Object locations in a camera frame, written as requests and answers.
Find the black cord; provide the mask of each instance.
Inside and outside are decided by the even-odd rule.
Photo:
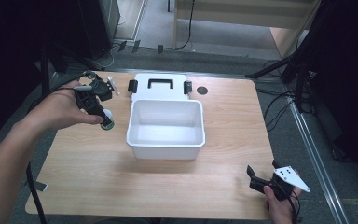
[[[265,94],[268,94],[268,95],[283,95],[283,96],[287,96],[287,97],[293,97],[294,95],[293,94],[289,94],[289,93],[282,93],[282,92],[279,92],[279,91],[268,91],[268,90],[263,90],[263,89],[258,89],[256,88],[255,89],[257,92],[261,92],[261,93],[265,93]]]
[[[47,224],[48,221],[46,220],[42,203],[40,202],[39,195],[37,195],[36,187],[34,186],[34,177],[32,175],[31,162],[28,162],[26,174],[27,174],[28,185],[30,187],[32,197],[34,198],[34,205],[36,206],[37,214],[39,215],[40,223]]]
[[[63,84],[71,82],[71,81],[78,79],[80,77],[83,77],[83,74],[81,76],[76,76],[76,77],[66,81]],[[29,112],[31,112],[31,110],[33,110],[37,105],[40,104],[40,102],[42,102],[44,99],[46,99],[46,97],[48,97],[53,92],[58,91],[58,90],[73,90],[73,88],[61,88],[61,85],[57,85],[55,88],[52,88],[51,90],[49,90],[48,92],[43,94],[39,99],[35,100],[28,108],[27,114]],[[42,203],[40,202],[39,195],[37,194],[36,187],[34,185],[34,177],[32,175],[31,162],[28,162],[26,175],[27,175],[28,186],[30,187],[31,194],[34,198],[34,205],[36,206],[37,214],[39,215],[40,223],[47,224],[45,212],[43,211]]]
[[[173,48],[167,48],[167,49],[173,49],[173,50],[181,50],[183,49],[188,42],[190,41],[190,37],[191,37],[191,22],[193,21],[193,12],[194,12],[194,3],[196,2],[196,0],[193,0],[192,4],[191,4],[191,13],[190,13],[190,22],[188,23],[188,38],[187,41],[185,42],[185,44],[182,47],[173,49]]]
[[[278,124],[278,121],[279,121],[279,119],[281,118],[281,116],[284,114],[284,112],[286,112],[287,108],[288,108],[289,105],[292,104],[292,103],[293,103],[293,101],[291,101],[291,102],[289,102],[287,105],[285,105],[285,106],[278,112],[277,116],[276,116],[274,119],[270,120],[268,124],[266,124],[266,127],[268,127],[268,126],[272,123],[272,121],[276,120],[275,123],[274,123],[274,126],[272,126],[272,128],[270,128],[270,129],[268,130],[268,132],[271,132],[271,131],[275,128],[275,126]]]
[[[265,69],[267,67],[267,64],[268,63],[277,63],[279,62],[279,60],[269,60],[269,61],[266,61],[264,64],[263,64],[263,69]],[[278,74],[272,74],[271,72],[269,72],[268,74],[272,77],[279,77],[282,75],[282,72],[281,72],[281,67],[277,68],[276,70],[278,71]]]
[[[99,64],[99,63],[96,62],[96,60],[99,60],[100,58],[102,58],[106,52],[104,52],[101,57],[99,57],[97,59],[94,59],[94,60],[91,60],[90,62],[96,63],[97,65],[101,66],[102,69],[106,69],[107,67],[109,67],[110,65],[112,65],[115,62],[115,58],[113,57],[112,51],[113,51],[113,49],[117,48],[118,46],[119,46],[119,44],[115,44],[114,46],[112,46],[112,48],[110,50],[106,51],[106,52],[109,52],[110,57],[112,58],[112,61],[111,61],[110,64],[102,65],[102,64]]]
[[[299,217],[300,215],[300,209],[301,209],[301,203],[300,203],[300,199],[298,198],[298,195],[295,193],[294,190],[292,190],[292,193],[295,194],[295,196],[291,196],[292,198],[296,199],[296,202],[298,204],[298,208],[297,208],[297,220],[298,222],[301,221],[302,217]]]
[[[264,112],[264,115],[263,115],[263,118],[266,119],[266,116],[267,116],[267,113],[269,112],[269,109],[271,108],[272,104],[277,101],[279,98],[283,97],[283,96],[286,96],[287,93],[290,93],[290,92],[294,92],[294,91],[286,91],[286,92],[283,92],[281,94],[279,94],[277,97],[275,97],[270,103],[269,105],[267,106],[267,109],[266,111]]]

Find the human arm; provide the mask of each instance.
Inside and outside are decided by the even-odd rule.
[[[270,186],[264,186],[264,193],[266,195],[266,207],[269,210],[273,224],[292,224],[293,223],[293,208],[288,200],[278,201],[275,197],[274,191]],[[296,204],[296,198],[300,195],[301,189],[294,187],[290,200]]]
[[[63,87],[79,85],[71,82]],[[0,223],[7,223],[21,180],[37,141],[48,130],[78,123],[98,124],[103,118],[81,112],[70,90],[53,92],[24,119],[13,125],[0,144]]]

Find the white plastic bin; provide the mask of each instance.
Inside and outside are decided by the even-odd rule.
[[[138,159],[195,160],[205,144],[202,104],[195,100],[137,100],[127,143]]]

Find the wooden table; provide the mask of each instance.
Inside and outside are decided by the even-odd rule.
[[[194,161],[135,159],[126,143],[130,119],[129,80],[114,77],[120,96],[102,102],[116,126],[78,124],[58,131],[37,178],[46,214],[119,217],[268,219],[264,195],[249,188],[246,174],[272,176],[272,152],[251,80],[188,77],[190,98],[202,102],[206,144]],[[208,89],[206,95],[197,87]],[[32,197],[26,211],[35,214]]]

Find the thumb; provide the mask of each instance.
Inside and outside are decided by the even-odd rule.
[[[87,124],[100,124],[103,122],[103,118],[98,115],[83,114],[83,116],[81,116],[81,122]]]

